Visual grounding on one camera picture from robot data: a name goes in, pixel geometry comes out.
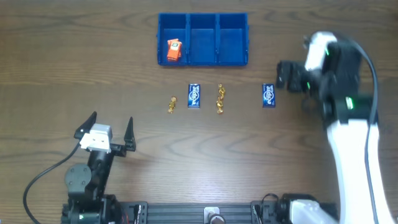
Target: wooden table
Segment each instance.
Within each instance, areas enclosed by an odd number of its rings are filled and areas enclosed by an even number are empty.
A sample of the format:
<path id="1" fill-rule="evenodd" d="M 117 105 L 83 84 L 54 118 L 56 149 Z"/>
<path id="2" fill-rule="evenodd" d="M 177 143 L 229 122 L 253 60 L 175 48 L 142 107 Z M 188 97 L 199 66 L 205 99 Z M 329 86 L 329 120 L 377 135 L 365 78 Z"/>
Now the wooden table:
<path id="1" fill-rule="evenodd" d="M 248 65 L 158 66 L 159 12 L 247 12 Z M 303 35 L 317 29 L 351 35 L 376 64 L 381 171 L 397 215 L 398 1 L 10 0 L 0 1 L 2 223 L 31 223 L 26 185 L 70 153 L 93 111 L 118 143 L 134 117 L 137 151 L 115 158 L 106 188 L 120 201 L 250 202 L 300 192 L 338 202 L 333 154 L 320 117 L 301 110 L 303 96 L 278 91 L 277 107 L 261 108 L 261 83 L 274 83 L 279 60 L 305 60 Z M 362 79 L 370 86 L 366 66 Z M 201 84 L 199 110 L 187 109 L 189 83 Z M 172 95 L 180 101 L 167 114 Z M 33 185 L 28 204 L 42 223 L 59 223 L 66 169 L 87 158 L 78 151 Z"/>

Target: white plastic part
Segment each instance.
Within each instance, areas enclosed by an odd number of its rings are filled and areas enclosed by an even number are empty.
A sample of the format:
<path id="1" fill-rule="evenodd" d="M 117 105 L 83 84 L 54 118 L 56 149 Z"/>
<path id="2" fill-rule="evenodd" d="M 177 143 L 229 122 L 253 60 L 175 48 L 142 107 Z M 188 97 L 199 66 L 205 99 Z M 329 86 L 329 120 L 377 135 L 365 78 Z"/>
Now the white plastic part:
<path id="1" fill-rule="evenodd" d="M 310 40 L 305 69 L 307 71 L 321 69 L 323 61 L 325 60 L 325 52 L 328 44 L 336 41 L 336 37 L 331 32 L 314 33 Z"/>
<path id="2" fill-rule="evenodd" d="M 368 122 L 360 119 L 351 119 L 348 124 L 335 121 L 327 129 L 340 190 L 340 223 L 374 223 L 364 158 L 367 131 Z M 378 127 L 372 125 L 368 156 L 377 217 L 380 224 L 393 224 L 380 175 L 378 141 Z"/>
<path id="3" fill-rule="evenodd" d="M 80 141 L 82 149 L 93 151 L 111 152 L 110 141 L 112 139 L 112 129 L 109 125 L 94 124 L 90 133 L 85 133 Z"/>
<path id="4" fill-rule="evenodd" d="M 293 224 L 337 224 L 337 220 L 320 208 L 313 200 L 294 200 L 290 204 L 290 221 Z"/>

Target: wood grain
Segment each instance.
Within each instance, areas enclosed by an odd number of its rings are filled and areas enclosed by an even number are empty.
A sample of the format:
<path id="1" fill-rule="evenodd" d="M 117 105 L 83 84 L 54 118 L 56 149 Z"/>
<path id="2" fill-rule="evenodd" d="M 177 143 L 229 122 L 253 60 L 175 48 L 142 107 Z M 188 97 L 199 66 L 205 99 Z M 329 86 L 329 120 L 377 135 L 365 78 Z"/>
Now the wood grain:
<path id="1" fill-rule="evenodd" d="M 163 68 L 156 59 L 159 12 L 247 12 L 249 64 Z M 302 96 L 276 94 L 261 108 L 261 83 L 281 59 L 303 60 L 302 37 L 317 29 L 353 36 L 380 81 L 380 160 L 387 202 L 398 214 L 398 2 L 328 0 L 0 1 L 0 220 L 31 223 L 22 193 L 64 158 L 73 132 L 94 110 L 122 142 L 134 117 L 137 151 L 116 158 L 106 192 L 119 200 L 249 202 L 273 192 L 338 202 L 333 154 L 317 114 Z M 364 85 L 371 82 L 364 66 Z M 216 114 L 217 84 L 227 91 Z M 201 83 L 200 110 L 186 107 L 187 85 Z M 167 114 L 171 95 L 179 97 Z M 59 223 L 67 167 L 40 179 L 28 204 L 42 223 Z"/>

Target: blue plastic bin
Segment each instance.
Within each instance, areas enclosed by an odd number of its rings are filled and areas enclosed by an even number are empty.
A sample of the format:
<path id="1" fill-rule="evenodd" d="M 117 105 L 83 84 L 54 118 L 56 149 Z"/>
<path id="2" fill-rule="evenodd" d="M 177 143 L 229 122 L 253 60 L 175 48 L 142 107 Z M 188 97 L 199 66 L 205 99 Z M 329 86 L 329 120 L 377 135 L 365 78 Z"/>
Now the blue plastic bin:
<path id="1" fill-rule="evenodd" d="M 246 13 L 160 13 L 157 33 L 159 65 L 248 64 L 248 15 Z M 179 39 L 181 58 L 168 62 L 167 41 Z"/>

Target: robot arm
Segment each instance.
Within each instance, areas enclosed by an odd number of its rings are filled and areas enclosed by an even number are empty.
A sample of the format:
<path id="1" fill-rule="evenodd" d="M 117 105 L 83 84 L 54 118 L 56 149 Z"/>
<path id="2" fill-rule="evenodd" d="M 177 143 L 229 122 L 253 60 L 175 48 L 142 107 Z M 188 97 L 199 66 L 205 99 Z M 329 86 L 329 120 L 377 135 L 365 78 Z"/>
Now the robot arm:
<path id="1" fill-rule="evenodd" d="M 360 61 L 351 42 L 338 41 L 331 32 L 316 32 L 309 40 L 305 65 L 278 65 L 277 87 L 287 82 L 289 91 L 304 91 L 319 102 L 336 162 L 340 223 L 394 223 L 380 175 L 377 119 L 369 125 L 373 98 L 358 93 Z M 293 224 L 337 223 L 313 200 L 292 200 L 289 206 Z"/>

